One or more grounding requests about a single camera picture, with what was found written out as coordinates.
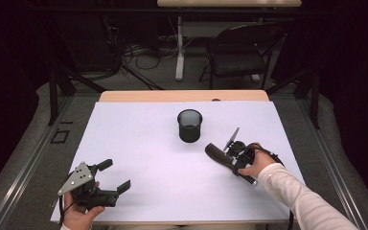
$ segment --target office chair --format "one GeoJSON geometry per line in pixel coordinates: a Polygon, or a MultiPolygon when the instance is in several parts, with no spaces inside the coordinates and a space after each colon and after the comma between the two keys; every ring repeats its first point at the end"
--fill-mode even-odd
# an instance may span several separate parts
{"type": "Polygon", "coordinates": [[[221,32],[206,45],[208,62],[198,81],[202,81],[208,66],[210,89],[213,78],[243,77],[263,74],[261,88],[265,88],[273,47],[285,35],[274,23],[232,27],[221,32]]]}

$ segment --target white tabletop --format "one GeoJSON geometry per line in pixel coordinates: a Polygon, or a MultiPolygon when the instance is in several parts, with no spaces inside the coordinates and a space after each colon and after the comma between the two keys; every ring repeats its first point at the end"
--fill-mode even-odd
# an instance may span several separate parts
{"type": "Polygon", "coordinates": [[[301,0],[158,0],[159,7],[300,7],[301,0]]]}
{"type": "MultiPolygon", "coordinates": [[[[288,219],[288,208],[207,156],[209,143],[222,149],[236,127],[236,140],[260,142],[279,154],[304,182],[272,102],[97,103],[71,169],[113,159],[98,172],[104,190],[131,180],[117,206],[95,221],[123,223],[212,223],[288,219]],[[203,116],[201,137],[178,137],[176,117],[193,108],[203,116]]],[[[51,221],[58,221],[58,208],[51,221]]]]}

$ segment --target black mug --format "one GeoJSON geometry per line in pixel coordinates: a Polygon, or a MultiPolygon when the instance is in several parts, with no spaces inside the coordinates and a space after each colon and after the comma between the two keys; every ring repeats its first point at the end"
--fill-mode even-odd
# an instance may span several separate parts
{"type": "Polygon", "coordinates": [[[183,142],[196,142],[201,136],[202,115],[194,109],[185,109],[177,117],[179,136],[183,142]]]}

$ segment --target human hand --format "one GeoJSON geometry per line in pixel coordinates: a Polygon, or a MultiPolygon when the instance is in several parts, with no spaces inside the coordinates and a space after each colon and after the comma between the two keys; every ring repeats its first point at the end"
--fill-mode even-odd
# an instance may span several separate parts
{"type": "MultiPolygon", "coordinates": [[[[253,143],[256,147],[259,147],[259,143],[253,143]]],[[[238,173],[242,175],[251,175],[254,178],[259,176],[259,173],[264,169],[266,166],[276,163],[276,161],[271,158],[271,156],[267,155],[267,153],[263,152],[262,150],[255,149],[255,160],[253,161],[253,165],[238,169],[238,173]]]]}
{"type": "Polygon", "coordinates": [[[64,207],[70,208],[64,213],[63,225],[72,230],[90,229],[94,218],[105,210],[103,206],[97,206],[86,212],[85,207],[74,203],[70,192],[64,194],[64,207]]]}

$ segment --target desk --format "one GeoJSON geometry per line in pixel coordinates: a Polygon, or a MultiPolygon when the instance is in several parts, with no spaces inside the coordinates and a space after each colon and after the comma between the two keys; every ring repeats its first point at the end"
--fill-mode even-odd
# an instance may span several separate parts
{"type": "MultiPolygon", "coordinates": [[[[206,155],[209,143],[223,148],[236,127],[241,128],[237,140],[261,142],[304,181],[262,90],[104,92],[71,169],[81,161],[92,165],[112,158],[114,165],[97,173],[101,187],[115,190],[131,180],[117,206],[96,218],[101,224],[288,221],[288,208],[262,186],[250,185],[206,155]],[[176,116],[186,108],[203,115],[201,137],[192,144],[178,137],[176,116]]],[[[58,218],[55,209],[51,221],[58,218]]]]}
{"type": "MultiPolygon", "coordinates": [[[[221,8],[291,8],[300,7],[300,0],[157,0],[159,7],[221,7],[221,8]]],[[[214,34],[222,31],[222,28],[214,30],[214,34]]],[[[183,50],[183,21],[182,17],[178,16],[177,36],[178,36],[178,58],[177,67],[175,70],[175,79],[183,80],[184,71],[184,50],[183,50]]]]}

